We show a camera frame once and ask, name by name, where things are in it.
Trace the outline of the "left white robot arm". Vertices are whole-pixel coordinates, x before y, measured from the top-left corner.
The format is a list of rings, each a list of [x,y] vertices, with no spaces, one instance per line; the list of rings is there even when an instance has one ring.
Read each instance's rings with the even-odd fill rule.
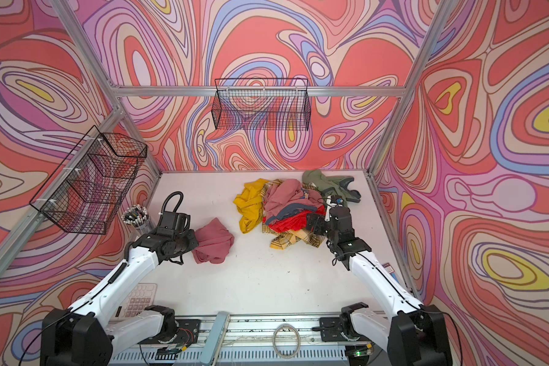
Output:
[[[127,245],[124,259],[91,291],[65,310],[53,310],[41,330],[42,365],[107,365],[146,339],[169,343],[178,335],[173,309],[148,306],[112,325],[117,308],[163,262],[182,265],[198,242],[186,213],[166,211],[158,226]]]

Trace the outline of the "striped pen holder cup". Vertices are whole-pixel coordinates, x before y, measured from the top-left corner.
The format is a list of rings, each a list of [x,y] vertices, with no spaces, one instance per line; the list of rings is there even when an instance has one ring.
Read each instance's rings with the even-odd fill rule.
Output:
[[[134,228],[139,235],[150,233],[154,229],[148,210],[139,204],[129,207],[123,213],[123,222]]]

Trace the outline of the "pink calculator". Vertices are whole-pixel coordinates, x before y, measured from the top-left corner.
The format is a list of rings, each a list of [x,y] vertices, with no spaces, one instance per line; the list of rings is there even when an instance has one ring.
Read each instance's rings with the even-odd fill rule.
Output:
[[[113,320],[126,320],[142,313],[147,307],[152,306],[155,300],[157,284],[140,283],[117,307]]]

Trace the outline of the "aluminium frame corner post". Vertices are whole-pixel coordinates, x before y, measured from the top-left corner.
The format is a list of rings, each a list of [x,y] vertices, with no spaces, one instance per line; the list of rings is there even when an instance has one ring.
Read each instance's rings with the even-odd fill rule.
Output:
[[[51,1],[51,5],[66,29],[66,32],[76,45],[82,61],[89,66],[100,90],[106,100],[111,104],[113,117],[111,118],[111,122],[101,124],[101,131],[112,131],[119,123],[122,123],[125,131],[130,137],[139,140],[140,142],[144,142],[143,136],[138,130],[137,125],[134,123],[132,117],[129,116],[120,97],[116,93],[117,85],[112,82],[106,73],[102,62],[91,46],[87,34],[76,17],[71,5],[68,1]]]

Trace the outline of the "pink ribbed cloth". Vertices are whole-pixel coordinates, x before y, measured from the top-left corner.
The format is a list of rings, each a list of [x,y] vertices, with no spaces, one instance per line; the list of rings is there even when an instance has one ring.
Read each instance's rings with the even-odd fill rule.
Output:
[[[193,251],[197,264],[209,262],[221,264],[225,261],[234,244],[234,236],[218,218],[195,231],[198,247]]]

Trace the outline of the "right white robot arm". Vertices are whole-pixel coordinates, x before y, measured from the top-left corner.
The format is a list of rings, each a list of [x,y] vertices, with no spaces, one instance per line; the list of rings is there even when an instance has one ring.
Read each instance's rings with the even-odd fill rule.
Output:
[[[340,320],[348,338],[369,339],[392,365],[454,364],[445,314],[424,305],[390,276],[371,247],[355,235],[347,207],[308,214],[307,230],[326,238],[333,262],[357,277],[384,310],[381,316],[365,303],[344,307]]]

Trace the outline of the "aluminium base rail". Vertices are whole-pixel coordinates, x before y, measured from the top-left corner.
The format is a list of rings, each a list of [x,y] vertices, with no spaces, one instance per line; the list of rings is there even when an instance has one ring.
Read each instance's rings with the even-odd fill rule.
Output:
[[[387,353],[363,339],[326,342],[317,329],[337,313],[230,315],[214,365],[389,365]],[[111,365],[200,365],[216,317],[195,315],[195,343],[178,355],[160,355],[165,346],[147,342],[112,358]]]

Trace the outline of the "red cloth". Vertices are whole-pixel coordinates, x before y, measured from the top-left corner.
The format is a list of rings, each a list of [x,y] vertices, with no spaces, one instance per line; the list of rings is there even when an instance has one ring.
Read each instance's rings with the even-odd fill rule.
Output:
[[[309,211],[309,210],[302,210],[300,213],[283,219],[281,221],[273,221],[272,223],[268,224],[268,227],[275,231],[276,233],[285,233],[289,230],[303,230],[307,227],[307,215],[308,214],[325,214],[325,207],[320,206],[315,211]]]

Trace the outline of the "green shirt with grey trim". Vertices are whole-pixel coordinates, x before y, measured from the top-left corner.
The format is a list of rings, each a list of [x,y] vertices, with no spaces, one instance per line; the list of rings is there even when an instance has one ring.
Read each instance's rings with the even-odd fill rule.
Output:
[[[320,192],[323,198],[337,195],[344,201],[359,203],[361,201],[360,192],[349,188],[349,185],[353,183],[353,181],[355,181],[353,176],[328,176],[319,169],[306,171],[302,175],[302,182]]]

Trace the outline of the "pink shirt with grey trim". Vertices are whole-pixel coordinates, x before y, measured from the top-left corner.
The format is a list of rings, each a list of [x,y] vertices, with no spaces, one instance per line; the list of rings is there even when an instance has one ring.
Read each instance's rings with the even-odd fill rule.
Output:
[[[316,212],[323,207],[320,192],[303,187],[297,179],[287,179],[271,186],[263,198],[267,225],[294,217],[304,211]]]

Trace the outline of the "yellow plaid cloth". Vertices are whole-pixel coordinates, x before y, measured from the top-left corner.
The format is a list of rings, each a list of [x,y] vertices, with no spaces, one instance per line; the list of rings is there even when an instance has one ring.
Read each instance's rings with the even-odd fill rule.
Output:
[[[265,196],[266,191],[273,185],[278,185],[282,183],[284,180],[277,180],[273,181],[271,184],[268,185],[267,188],[263,189],[263,197]],[[265,223],[265,214],[263,211],[263,218],[262,218],[262,231],[264,233],[271,233],[274,235],[274,239],[270,243],[270,247],[272,249],[278,249],[278,250],[284,250],[297,242],[305,242],[308,245],[318,247],[321,244],[321,240],[317,237],[317,235],[311,233],[306,228],[303,230],[289,230],[285,233],[276,233],[275,231],[271,230],[268,225]]]

